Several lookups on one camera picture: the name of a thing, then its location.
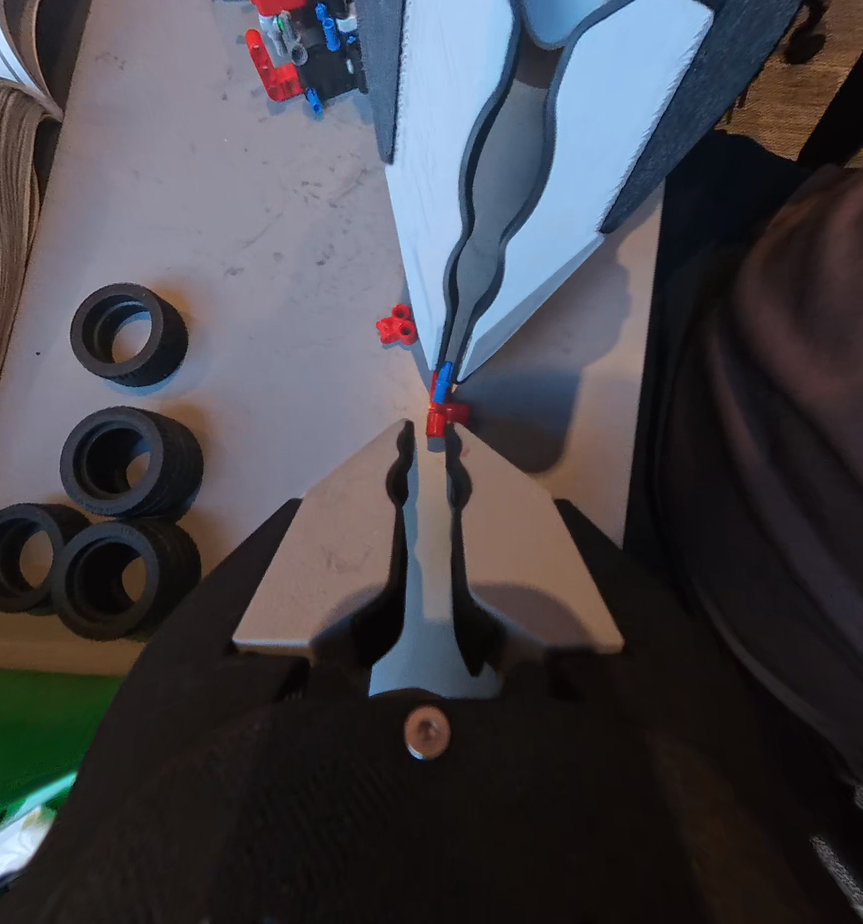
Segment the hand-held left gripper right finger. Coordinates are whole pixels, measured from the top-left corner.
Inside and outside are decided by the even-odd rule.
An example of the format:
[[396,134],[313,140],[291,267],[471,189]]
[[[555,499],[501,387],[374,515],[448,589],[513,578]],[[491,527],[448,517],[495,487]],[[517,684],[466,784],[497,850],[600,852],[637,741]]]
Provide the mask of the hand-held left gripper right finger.
[[445,435],[453,625],[472,676],[624,640],[551,494],[467,427]]

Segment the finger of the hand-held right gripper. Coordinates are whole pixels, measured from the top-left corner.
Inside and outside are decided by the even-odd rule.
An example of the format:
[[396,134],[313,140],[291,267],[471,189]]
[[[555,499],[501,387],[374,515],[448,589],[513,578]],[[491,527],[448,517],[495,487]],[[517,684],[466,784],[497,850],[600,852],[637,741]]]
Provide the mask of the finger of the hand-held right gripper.
[[603,242],[600,227],[714,20],[702,2],[613,2],[568,37],[544,110],[545,159],[501,234],[457,380],[484,364]]
[[521,25],[517,2],[405,4],[392,209],[419,344],[431,371],[454,312],[452,270],[473,225],[470,161],[510,82]]

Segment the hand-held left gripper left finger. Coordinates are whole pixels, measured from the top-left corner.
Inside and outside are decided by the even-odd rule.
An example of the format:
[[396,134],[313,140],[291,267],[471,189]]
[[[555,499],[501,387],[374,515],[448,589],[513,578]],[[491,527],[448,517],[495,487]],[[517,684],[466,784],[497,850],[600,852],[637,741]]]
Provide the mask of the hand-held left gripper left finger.
[[405,618],[407,476],[401,419],[307,491],[233,635],[241,651],[369,672]]

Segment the toy brick race car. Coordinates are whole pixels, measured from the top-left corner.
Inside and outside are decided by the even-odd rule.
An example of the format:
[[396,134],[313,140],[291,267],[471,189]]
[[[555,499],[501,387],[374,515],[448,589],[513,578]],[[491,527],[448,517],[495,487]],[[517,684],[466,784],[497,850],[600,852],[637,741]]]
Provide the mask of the toy brick race car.
[[258,27],[245,42],[269,100],[303,98],[320,116],[326,102],[368,91],[356,5],[351,1],[253,1]]

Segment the grey desk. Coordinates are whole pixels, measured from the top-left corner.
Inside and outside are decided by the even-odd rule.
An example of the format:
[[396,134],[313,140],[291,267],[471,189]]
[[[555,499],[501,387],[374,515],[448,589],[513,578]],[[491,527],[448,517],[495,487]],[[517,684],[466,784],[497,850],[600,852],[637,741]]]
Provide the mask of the grey desk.
[[[318,120],[266,101],[251,5],[91,2],[0,383],[0,508],[68,502],[68,433],[111,406],[186,424],[202,488],[181,525],[209,572],[290,498],[402,417],[424,429],[420,346],[381,346],[406,301],[366,97]],[[474,429],[618,544],[630,493],[663,187],[466,382]],[[189,327],[165,383],[86,372],[69,326],[141,283]],[[0,668],[122,675],[141,645],[0,614]]]

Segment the red double brick connector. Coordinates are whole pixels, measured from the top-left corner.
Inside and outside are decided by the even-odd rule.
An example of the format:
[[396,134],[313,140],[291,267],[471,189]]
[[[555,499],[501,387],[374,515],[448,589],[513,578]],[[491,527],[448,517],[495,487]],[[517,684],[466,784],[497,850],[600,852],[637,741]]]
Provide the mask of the red double brick connector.
[[403,303],[394,305],[386,317],[376,322],[375,328],[385,347],[396,344],[411,347],[419,339],[411,308]]

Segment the person's brown shirt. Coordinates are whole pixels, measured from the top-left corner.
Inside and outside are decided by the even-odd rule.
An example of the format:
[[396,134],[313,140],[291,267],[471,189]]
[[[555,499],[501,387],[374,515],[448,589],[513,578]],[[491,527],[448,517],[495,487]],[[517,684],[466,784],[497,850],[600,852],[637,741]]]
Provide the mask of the person's brown shirt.
[[662,407],[658,518],[726,644],[863,783],[863,167],[715,257]]

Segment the green plastic bin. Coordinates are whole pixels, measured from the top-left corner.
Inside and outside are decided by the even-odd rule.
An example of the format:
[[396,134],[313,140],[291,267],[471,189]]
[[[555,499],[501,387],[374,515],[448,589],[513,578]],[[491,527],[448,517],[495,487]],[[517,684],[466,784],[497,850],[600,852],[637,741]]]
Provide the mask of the green plastic bin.
[[122,683],[0,669],[0,813],[79,768]]

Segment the clear plastic bag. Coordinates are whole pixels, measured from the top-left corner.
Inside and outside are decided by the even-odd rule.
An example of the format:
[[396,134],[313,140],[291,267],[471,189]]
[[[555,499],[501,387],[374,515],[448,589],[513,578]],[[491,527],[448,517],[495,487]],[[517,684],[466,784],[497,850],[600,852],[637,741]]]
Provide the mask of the clear plastic bag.
[[54,803],[68,794],[74,781],[75,773],[60,777],[10,803],[0,813],[0,882],[31,860],[53,826]]

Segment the black metal frame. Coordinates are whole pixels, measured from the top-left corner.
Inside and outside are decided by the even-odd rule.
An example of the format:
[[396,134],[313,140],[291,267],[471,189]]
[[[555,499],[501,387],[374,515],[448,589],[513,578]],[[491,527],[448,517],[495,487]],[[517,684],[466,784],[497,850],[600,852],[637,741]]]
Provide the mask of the black metal frame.
[[814,128],[797,164],[808,169],[847,165],[863,148],[863,54]]

